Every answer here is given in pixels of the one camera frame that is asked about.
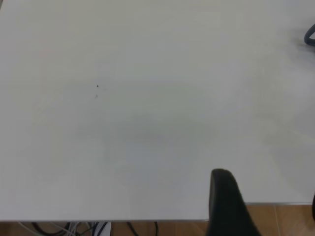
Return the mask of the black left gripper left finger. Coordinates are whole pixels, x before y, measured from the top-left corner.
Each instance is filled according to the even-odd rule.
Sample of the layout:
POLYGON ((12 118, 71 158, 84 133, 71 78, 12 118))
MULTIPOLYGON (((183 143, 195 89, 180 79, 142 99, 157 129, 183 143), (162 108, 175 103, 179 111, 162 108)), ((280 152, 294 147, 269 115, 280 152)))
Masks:
POLYGON ((236 179, 225 169, 211 172, 207 236, 259 236, 236 179))

